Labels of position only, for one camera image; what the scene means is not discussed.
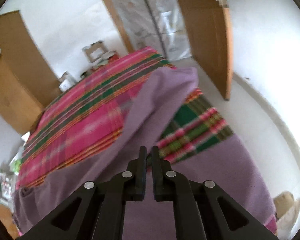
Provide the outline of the white sack on floor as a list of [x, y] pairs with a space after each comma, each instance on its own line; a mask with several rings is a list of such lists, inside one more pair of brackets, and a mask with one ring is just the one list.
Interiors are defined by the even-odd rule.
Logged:
[[283, 191], [273, 199], [276, 208], [277, 237], [291, 239], [290, 234], [300, 212], [300, 198], [295, 199], [289, 191]]

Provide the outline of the green tissue pack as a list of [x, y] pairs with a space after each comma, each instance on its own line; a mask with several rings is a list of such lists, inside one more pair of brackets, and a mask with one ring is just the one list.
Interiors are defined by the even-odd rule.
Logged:
[[17, 176], [19, 175], [20, 166], [21, 166], [21, 160], [18, 158], [13, 158], [9, 164], [10, 171], [16, 174]]

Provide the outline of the white carton box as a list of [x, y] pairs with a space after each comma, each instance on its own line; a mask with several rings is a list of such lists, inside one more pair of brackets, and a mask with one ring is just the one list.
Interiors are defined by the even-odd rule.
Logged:
[[68, 72], [64, 72], [63, 75], [58, 79], [58, 81], [61, 92], [66, 92], [76, 84], [75, 78]]

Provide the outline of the wooden wardrobe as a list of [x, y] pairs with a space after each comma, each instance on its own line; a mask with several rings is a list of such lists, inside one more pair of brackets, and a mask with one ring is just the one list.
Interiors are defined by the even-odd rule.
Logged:
[[19, 134], [61, 95], [59, 81], [18, 11], [0, 15], [0, 115]]

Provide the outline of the brown cardboard box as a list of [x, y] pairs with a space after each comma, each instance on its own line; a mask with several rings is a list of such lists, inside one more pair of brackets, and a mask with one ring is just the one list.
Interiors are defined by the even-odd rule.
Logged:
[[101, 58], [104, 53], [108, 52], [108, 48], [104, 45], [103, 41], [92, 43], [85, 46], [82, 50], [90, 63], [94, 63]]

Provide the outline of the wooden door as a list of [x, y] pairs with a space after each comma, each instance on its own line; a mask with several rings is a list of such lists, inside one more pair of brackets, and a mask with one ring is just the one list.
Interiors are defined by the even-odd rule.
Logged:
[[177, 0], [191, 54], [224, 100], [230, 99], [233, 34], [228, 0]]

